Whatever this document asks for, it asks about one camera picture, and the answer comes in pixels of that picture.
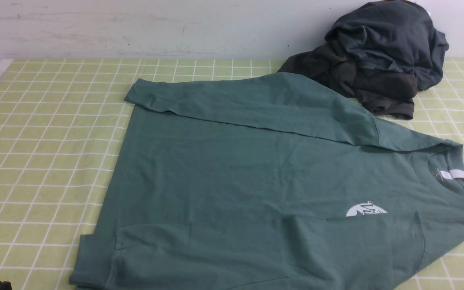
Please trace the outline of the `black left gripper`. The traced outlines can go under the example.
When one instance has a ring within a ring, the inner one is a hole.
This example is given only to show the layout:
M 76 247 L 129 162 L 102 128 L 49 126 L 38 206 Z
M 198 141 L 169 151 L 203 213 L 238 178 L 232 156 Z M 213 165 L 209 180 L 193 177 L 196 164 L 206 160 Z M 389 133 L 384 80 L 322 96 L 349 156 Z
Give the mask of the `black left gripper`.
M 0 290 L 12 290 L 12 284 L 9 281 L 0 281 Z

